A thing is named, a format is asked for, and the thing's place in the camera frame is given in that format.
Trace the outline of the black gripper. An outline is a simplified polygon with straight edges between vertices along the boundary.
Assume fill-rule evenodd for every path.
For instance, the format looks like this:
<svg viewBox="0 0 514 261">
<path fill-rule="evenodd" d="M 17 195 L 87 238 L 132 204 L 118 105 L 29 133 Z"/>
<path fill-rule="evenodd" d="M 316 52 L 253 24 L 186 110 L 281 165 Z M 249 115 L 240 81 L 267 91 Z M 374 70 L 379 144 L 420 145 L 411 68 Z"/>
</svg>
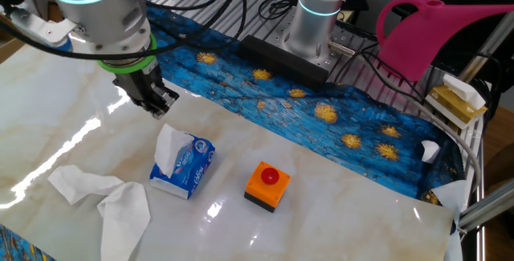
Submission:
<svg viewBox="0 0 514 261">
<path fill-rule="evenodd" d="M 122 88 L 136 105 L 143 107 L 158 120 L 180 97 L 163 84 L 161 68 L 156 60 L 141 70 L 128 74 L 116 74 L 113 83 Z"/>
</svg>

